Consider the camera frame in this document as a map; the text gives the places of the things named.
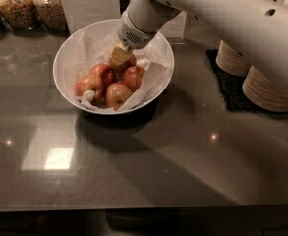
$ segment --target white robotic arm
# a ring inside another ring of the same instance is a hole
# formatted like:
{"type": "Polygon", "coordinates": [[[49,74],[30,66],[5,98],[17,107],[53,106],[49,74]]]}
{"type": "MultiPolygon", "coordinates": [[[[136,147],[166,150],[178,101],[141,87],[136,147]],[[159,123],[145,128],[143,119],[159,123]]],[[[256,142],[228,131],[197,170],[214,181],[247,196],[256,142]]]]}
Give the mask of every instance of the white robotic arm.
{"type": "Polygon", "coordinates": [[[185,11],[288,93],[288,8],[270,0],[132,0],[118,34],[144,48],[167,21],[185,11]]]}

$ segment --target bowl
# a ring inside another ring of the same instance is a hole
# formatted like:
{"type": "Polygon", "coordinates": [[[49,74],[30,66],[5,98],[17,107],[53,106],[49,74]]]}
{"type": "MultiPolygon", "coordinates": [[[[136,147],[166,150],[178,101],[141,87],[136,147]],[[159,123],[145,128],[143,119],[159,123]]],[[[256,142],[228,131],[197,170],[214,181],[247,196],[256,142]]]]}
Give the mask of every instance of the bowl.
{"type": "Polygon", "coordinates": [[[167,62],[167,71],[165,73],[164,78],[160,80],[155,87],[153,87],[148,94],[144,97],[142,102],[138,104],[137,106],[127,109],[125,111],[113,111],[113,112],[105,112],[105,111],[95,111],[93,109],[88,109],[84,107],[82,104],[80,104],[79,101],[73,98],[73,93],[69,90],[68,83],[65,78],[65,69],[67,67],[67,64],[70,63],[71,60],[71,53],[75,50],[77,44],[82,39],[85,33],[93,37],[94,39],[97,39],[99,41],[103,41],[105,37],[110,34],[114,28],[117,27],[117,24],[119,23],[118,19],[114,20],[105,20],[100,21],[91,25],[88,25],[82,29],[79,29],[74,34],[72,34],[60,47],[58,50],[54,63],[53,63],[53,78],[56,85],[56,88],[60,91],[62,96],[70,102],[73,106],[94,114],[100,114],[100,115],[117,115],[117,114],[125,114],[129,113],[135,110],[138,110],[151,102],[153,102],[156,98],[158,98],[162,92],[166,89],[168,84],[171,81],[171,78],[173,76],[174,72],[174,55],[172,48],[167,41],[167,39],[158,32],[155,36],[155,38],[150,42],[148,45],[149,48],[151,48],[152,51],[149,51],[148,53],[158,52],[158,54],[164,58],[167,62]]]}

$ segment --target apple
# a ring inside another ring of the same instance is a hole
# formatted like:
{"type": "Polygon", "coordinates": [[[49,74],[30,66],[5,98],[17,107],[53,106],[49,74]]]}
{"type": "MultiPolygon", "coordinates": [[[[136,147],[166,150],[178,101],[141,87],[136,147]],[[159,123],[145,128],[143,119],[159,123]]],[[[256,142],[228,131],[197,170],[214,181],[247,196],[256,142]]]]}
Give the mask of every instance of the apple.
{"type": "Polygon", "coordinates": [[[125,84],[132,92],[136,91],[142,84],[142,77],[145,68],[141,66],[129,67],[124,71],[121,77],[121,83],[125,84]]]}
{"type": "Polygon", "coordinates": [[[98,102],[103,97],[105,86],[97,74],[86,74],[76,81],[75,96],[83,96],[88,90],[94,91],[92,103],[98,102]]]}
{"type": "Polygon", "coordinates": [[[98,75],[103,80],[103,84],[105,87],[116,81],[116,74],[109,64],[94,65],[90,69],[89,73],[98,75]]]}
{"type": "Polygon", "coordinates": [[[118,73],[118,74],[122,74],[127,68],[132,67],[132,66],[135,66],[136,63],[137,63],[137,58],[136,58],[136,56],[134,55],[134,53],[132,53],[132,57],[131,57],[128,61],[122,63],[122,64],[119,65],[119,66],[116,65],[116,64],[114,64],[112,59],[110,59],[110,61],[109,61],[109,65],[110,65],[110,66],[113,68],[113,70],[114,70],[116,73],[118,73]]]}
{"type": "Polygon", "coordinates": [[[122,83],[113,83],[109,85],[105,93],[105,104],[107,107],[113,107],[116,111],[132,96],[133,92],[122,83]]]}

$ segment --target bowl rim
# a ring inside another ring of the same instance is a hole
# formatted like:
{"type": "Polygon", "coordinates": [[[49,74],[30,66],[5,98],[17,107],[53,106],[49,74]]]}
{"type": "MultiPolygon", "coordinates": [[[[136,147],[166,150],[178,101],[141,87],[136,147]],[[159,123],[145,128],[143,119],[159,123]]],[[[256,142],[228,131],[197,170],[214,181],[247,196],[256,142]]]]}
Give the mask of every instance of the bowl rim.
{"type": "Polygon", "coordinates": [[[159,93],[157,93],[152,99],[150,99],[149,101],[143,103],[143,104],[140,104],[136,107],[133,107],[131,109],[128,109],[126,111],[122,111],[122,112],[119,112],[119,111],[115,111],[113,113],[108,113],[108,112],[97,112],[97,111],[92,111],[91,109],[88,109],[86,107],[84,107],[83,105],[81,104],[78,104],[77,102],[74,102],[73,99],[71,97],[69,97],[68,95],[66,95],[64,92],[61,91],[60,89],[60,86],[56,80],[56,71],[57,71],[57,61],[58,61],[58,58],[60,56],[60,53],[62,51],[62,49],[64,48],[64,46],[71,40],[73,39],[75,36],[81,34],[82,32],[86,31],[86,29],[88,29],[89,27],[91,26],[95,26],[95,25],[100,25],[100,24],[105,24],[105,23],[108,23],[108,22],[116,22],[118,23],[119,22],[119,19],[110,19],[110,20],[102,20],[102,21],[98,21],[98,22],[95,22],[95,23],[92,23],[92,24],[89,24],[79,30],[77,30],[76,32],[74,32],[73,34],[71,34],[63,43],[62,45],[59,47],[56,55],[55,55],[55,58],[54,58],[54,61],[53,61],[53,80],[54,80],[54,83],[55,83],[55,86],[56,88],[58,89],[58,91],[61,93],[61,95],[70,103],[72,104],[73,106],[76,106],[77,108],[83,110],[83,111],[86,111],[88,113],[91,113],[91,114],[98,114],[98,115],[120,115],[120,114],[128,114],[128,113],[131,113],[131,112],[134,112],[138,109],[141,109],[143,108],[144,106],[147,106],[148,104],[150,104],[151,102],[153,102],[155,99],[157,99],[163,92],[164,90],[168,87],[170,81],[171,81],[171,78],[173,76],[173,73],[174,73],[174,67],[175,67],[175,60],[174,60],[174,53],[173,53],[173,50],[170,46],[170,43],[169,41],[166,39],[166,37],[161,33],[161,32],[158,32],[156,34],[155,37],[159,37],[160,39],[164,40],[165,43],[168,45],[168,49],[170,51],[170,57],[171,57],[171,63],[173,64],[173,68],[171,69],[171,75],[169,76],[169,79],[167,81],[167,83],[165,84],[165,87],[164,89],[162,89],[159,93]]]}

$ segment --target table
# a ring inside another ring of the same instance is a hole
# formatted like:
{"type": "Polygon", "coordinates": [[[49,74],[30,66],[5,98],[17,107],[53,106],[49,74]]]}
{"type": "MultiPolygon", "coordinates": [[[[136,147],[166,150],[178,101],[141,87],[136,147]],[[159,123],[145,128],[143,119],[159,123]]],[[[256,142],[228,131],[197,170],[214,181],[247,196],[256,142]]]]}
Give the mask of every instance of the table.
{"type": "Polygon", "coordinates": [[[0,30],[0,211],[288,205],[288,114],[228,112],[194,24],[160,98],[110,117],[55,87],[64,33],[0,30]]]}

